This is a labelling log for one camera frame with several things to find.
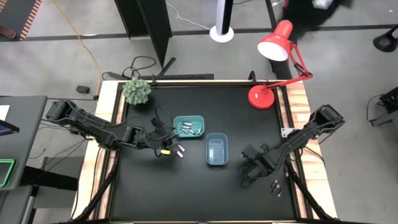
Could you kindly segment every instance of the striped mat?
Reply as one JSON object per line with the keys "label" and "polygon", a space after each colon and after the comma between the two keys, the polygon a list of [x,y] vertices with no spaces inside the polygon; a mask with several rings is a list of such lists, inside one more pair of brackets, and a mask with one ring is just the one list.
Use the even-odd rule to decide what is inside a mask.
{"label": "striped mat", "polygon": [[[0,0],[0,24],[17,32],[13,40],[24,40],[35,19],[42,0]],[[0,36],[0,41],[10,41]]]}

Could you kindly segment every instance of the green succulent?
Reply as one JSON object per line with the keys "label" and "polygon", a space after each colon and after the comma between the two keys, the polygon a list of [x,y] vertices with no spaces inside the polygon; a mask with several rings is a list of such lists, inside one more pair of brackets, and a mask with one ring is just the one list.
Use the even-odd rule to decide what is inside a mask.
{"label": "green succulent", "polygon": [[132,105],[146,103],[151,91],[150,85],[145,80],[130,80],[123,85],[123,95],[126,97],[126,102]]}

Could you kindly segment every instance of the person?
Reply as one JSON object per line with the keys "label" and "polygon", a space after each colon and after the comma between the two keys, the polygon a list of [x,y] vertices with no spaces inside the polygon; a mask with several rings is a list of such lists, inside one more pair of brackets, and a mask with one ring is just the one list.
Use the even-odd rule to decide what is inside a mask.
{"label": "person", "polygon": [[0,35],[13,39],[17,34],[14,30],[0,24]]}

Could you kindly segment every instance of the wooden table frame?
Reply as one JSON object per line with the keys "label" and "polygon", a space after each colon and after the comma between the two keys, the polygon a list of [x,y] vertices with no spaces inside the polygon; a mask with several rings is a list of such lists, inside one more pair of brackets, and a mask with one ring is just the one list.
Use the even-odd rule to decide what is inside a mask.
{"label": "wooden table frame", "polygon": [[[258,82],[278,82],[283,80],[258,80]],[[104,81],[101,87],[101,93],[99,95],[99,101],[97,104],[97,109],[95,115],[103,118],[108,121],[112,121],[113,113],[116,112],[116,117],[112,122],[120,123],[123,118],[123,107],[124,107],[124,97],[120,96],[120,102],[115,102],[116,95],[118,94],[118,84],[123,81]],[[191,81],[180,81],[180,80],[165,80],[165,81],[157,81],[157,83],[187,83],[187,82],[195,82],[195,83],[242,83],[249,82],[251,80],[191,80]],[[286,86],[287,96],[289,99],[290,111],[289,107],[285,106],[285,101],[283,99],[283,92],[281,89],[278,89],[278,97],[279,97],[279,106],[280,112],[283,117],[283,125],[285,128],[289,128],[289,115],[291,115],[292,121],[294,123],[295,128],[303,128],[304,124],[308,122],[308,118],[310,116],[310,107],[308,105],[307,95],[304,89],[304,85],[302,82],[289,84]],[[315,152],[321,154],[318,141],[310,140],[307,146],[313,149]],[[90,141],[87,145],[87,150],[85,154],[85,160],[83,162],[83,168],[81,170],[81,176],[79,180],[79,197],[76,206],[76,200],[74,206],[76,206],[76,212],[74,218],[79,216],[79,214],[83,211],[83,209],[88,205],[92,196],[96,193],[98,189],[98,185],[101,179],[101,173],[103,169],[106,169],[106,174],[109,173],[112,164],[114,152],[110,152],[109,161],[107,163],[104,162],[105,150],[100,149],[98,144],[95,141]],[[336,210],[333,203],[333,198],[331,195],[328,178],[326,175],[326,170],[323,165],[323,162],[311,152],[304,150],[302,157],[300,159],[302,161],[303,173],[305,176],[306,184],[320,204],[323,209],[332,217],[336,217]],[[302,218],[307,217],[306,206],[303,199],[303,195],[301,191],[296,186],[296,193],[298,198],[298,206],[300,208],[300,214]],[[97,210],[98,218],[105,218],[106,216],[106,208],[109,197],[109,187],[104,193],[101,204],[99,205],[99,209]]]}

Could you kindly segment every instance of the lamp shade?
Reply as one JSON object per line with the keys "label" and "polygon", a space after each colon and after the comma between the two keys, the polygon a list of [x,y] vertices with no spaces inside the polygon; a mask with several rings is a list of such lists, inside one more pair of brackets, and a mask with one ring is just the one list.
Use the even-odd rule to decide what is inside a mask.
{"label": "lamp shade", "polygon": [[259,52],[278,62],[287,60],[290,51],[289,35],[292,32],[293,24],[290,21],[280,21],[274,33],[265,36],[257,45]]}

